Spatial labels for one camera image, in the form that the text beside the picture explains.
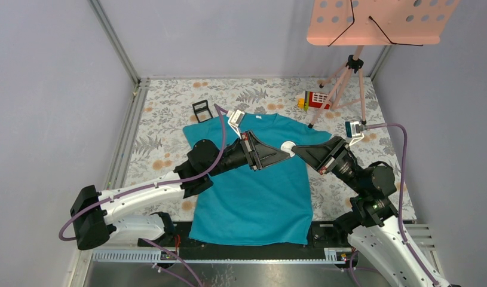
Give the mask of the blue round brooch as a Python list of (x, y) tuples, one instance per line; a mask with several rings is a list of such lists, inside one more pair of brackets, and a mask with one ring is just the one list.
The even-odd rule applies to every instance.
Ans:
[(292, 158), (296, 155), (292, 150), (294, 146), (296, 146), (296, 144), (294, 142), (285, 141), (281, 144), (280, 150), (288, 153), (288, 155)]

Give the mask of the teal t-shirt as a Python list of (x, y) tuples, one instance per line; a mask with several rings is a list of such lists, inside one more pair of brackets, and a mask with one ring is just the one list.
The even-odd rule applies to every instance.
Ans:
[[(274, 148), (286, 141), (317, 145), (332, 137), (280, 114), (246, 114), (240, 129), (252, 131)], [(186, 126), (183, 134), (191, 148), (202, 139), (221, 147), (218, 119)], [(294, 156), (258, 171), (245, 165), (211, 179), (213, 186), (197, 198), (191, 239), (231, 246), (307, 244), (313, 207), (307, 165), (301, 158)]]

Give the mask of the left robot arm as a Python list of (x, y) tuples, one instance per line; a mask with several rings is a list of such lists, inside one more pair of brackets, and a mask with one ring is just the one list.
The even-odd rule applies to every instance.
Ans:
[(208, 139), (198, 141), (187, 154), (187, 161), (174, 170), (142, 185), (99, 191), (94, 185), (81, 189), (74, 201), (69, 224), (79, 250), (90, 250), (104, 245), (125, 231), (138, 237), (154, 239), (167, 246), (174, 241), (175, 230), (166, 219), (152, 225), (149, 218), (138, 219), (137, 227), (126, 219), (138, 209), (161, 201), (185, 199), (198, 195), (213, 186), (212, 177), (249, 166), (262, 170), (295, 154), (295, 143), (285, 141), (280, 148), (261, 142), (253, 132), (241, 134), (232, 144), (220, 150)]

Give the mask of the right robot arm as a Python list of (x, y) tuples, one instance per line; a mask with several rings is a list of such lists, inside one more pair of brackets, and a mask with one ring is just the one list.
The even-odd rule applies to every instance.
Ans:
[(389, 198), (397, 191), (389, 164), (361, 167), (339, 136), (319, 145), (293, 146), (292, 152), (319, 174), (334, 174), (357, 194), (350, 199), (351, 211), (333, 223), (335, 243), (354, 247), (390, 286), (450, 286), (403, 226)]

